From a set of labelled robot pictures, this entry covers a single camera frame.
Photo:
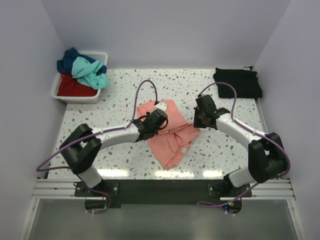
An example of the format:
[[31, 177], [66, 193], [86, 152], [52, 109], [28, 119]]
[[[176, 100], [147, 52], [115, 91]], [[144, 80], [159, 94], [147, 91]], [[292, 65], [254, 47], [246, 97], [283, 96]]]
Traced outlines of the pink t shirt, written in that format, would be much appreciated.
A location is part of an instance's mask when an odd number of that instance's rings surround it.
[[[161, 100], [168, 103], [166, 114], [168, 125], [147, 140], [148, 145], [164, 169], [172, 169], [179, 165], [192, 141], [201, 130], [188, 123], [181, 115], [172, 99]], [[154, 110], [155, 101], [149, 101], [136, 108], [136, 116], [141, 117]]]

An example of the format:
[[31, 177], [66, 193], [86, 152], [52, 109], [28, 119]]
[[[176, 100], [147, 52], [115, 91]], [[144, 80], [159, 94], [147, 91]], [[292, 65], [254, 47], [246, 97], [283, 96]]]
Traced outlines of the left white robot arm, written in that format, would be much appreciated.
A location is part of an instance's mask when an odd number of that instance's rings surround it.
[[169, 123], [168, 115], [161, 109], [147, 112], [134, 119], [130, 126], [90, 128], [86, 123], [79, 125], [59, 147], [72, 173], [86, 185], [86, 191], [99, 196], [104, 190], [103, 179], [93, 166], [98, 152], [104, 148], [146, 141], [164, 129]]

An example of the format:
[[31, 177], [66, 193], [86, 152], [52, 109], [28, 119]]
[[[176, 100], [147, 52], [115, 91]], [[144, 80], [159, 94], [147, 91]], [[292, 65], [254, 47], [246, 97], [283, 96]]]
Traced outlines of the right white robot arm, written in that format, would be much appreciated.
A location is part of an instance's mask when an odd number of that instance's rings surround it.
[[247, 166], [223, 177], [223, 192], [235, 196], [241, 187], [253, 182], [264, 183], [289, 169], [282, 140], [276, 133], [264, 133], [232, 118], [226, 108], [217, 108], [210, 95], [196, 98], [193, 125], [223, 132], [241, 144], [248, 153]]

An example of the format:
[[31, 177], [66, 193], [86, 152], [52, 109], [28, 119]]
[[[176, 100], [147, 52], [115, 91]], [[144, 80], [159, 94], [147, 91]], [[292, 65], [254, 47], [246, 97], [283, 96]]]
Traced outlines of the folded black t shirt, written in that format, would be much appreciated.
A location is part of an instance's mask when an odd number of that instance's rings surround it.
[[236, 91], [237, 98], [258, 99], [263, 97], [256, 71], [216, 68], [213, 79], [215, 82], [231, 85]]

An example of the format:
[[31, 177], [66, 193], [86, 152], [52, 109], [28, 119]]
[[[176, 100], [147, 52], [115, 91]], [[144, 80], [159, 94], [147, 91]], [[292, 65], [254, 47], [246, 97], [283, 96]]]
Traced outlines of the white plastic laundry basket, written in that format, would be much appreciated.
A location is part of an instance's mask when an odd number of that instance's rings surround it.
[[[86, 55], [88, 57], [91, 57], [95, 60], [102, 61], [104, 65], [107, 65], [108, 61], [108, 55], [105, 52], [101, 51], [85, 51], [82, 50], [79, 52], [80, 54]], [[59, 72], [55, 74], [52, 88], [51, 88], [51, 96], [54, 99], [61, 100], [67, 104], [96, 104], [99, 101], [99, 96], [101, 94], [101, 89], [98, 89], [95, 93], [95, 95], [92, 96], [64, 96], [64, 95], [58, 95], [59, 88], [62, 82], [62, 77]]]

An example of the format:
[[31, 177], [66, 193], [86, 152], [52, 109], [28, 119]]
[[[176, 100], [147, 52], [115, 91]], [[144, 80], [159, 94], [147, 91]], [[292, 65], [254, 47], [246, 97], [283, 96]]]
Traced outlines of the teal t shirt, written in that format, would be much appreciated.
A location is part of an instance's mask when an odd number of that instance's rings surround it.
[[101, 90], [110, 85], [107, 68], [100, 60], [91, 63], [78, 56], [72, 64], [71, 75], [78, 83], [94, 90]]

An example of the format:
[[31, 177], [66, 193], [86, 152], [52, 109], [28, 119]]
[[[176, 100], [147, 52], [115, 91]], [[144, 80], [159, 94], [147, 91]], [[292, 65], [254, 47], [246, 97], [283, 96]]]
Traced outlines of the red t shirt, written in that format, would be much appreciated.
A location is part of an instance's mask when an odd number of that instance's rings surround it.
[[57, 95], [62, 97], [93, 97], [97, 90], [79, 83], [71, 74], [61, 74]]

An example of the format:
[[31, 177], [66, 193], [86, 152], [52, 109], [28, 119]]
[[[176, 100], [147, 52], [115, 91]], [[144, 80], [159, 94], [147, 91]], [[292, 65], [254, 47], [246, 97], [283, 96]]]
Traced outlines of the navy blue t shirt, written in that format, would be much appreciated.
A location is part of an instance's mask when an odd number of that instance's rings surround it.
[[97, 61], [87, 55], [80, 54], [74, 47], [72, 47], [64, 52], [62, 59], [57, 61], [57, 71], [61, 74], [71, 74], [73, 62], [77, 57], [83, 57], [91, 63]]

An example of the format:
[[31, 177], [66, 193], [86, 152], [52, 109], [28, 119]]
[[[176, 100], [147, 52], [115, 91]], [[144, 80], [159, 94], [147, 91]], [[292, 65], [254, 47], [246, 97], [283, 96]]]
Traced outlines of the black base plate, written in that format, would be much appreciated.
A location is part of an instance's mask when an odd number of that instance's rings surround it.
[[86, 210], [121, 208], [122, 205], [195, 205], [209, 202], [215, 205], [235, 197], [251, 197], [250, 185], [223, 189], [222, 180], [164, 179], [130, 180], [104, 179], [93, 190], [81, 181], [74, 182], [74, 195], [85, 198]]

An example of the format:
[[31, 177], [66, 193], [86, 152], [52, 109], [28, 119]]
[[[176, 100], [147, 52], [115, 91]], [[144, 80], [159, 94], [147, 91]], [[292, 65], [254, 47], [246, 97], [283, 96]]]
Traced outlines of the aluminium frame rail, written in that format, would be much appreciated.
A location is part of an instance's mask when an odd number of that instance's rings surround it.
[[[182, 197], [194, 201], [207, 201], [211, 198], [231, 200], [237, 196], [250, 200], [293, 200], [295, 194], [291, 182], [286, 179], [268, 180], [258, 186], [246, 185], [229, 193], [217, 191], [220, 180], [200, 179], [107, 179], [105, 191], [112, 198], [123, 197]], [[34, 199], [98, 199], [101, 193], [87, 190], [76, 179], [38, 179], [33, 189]]]

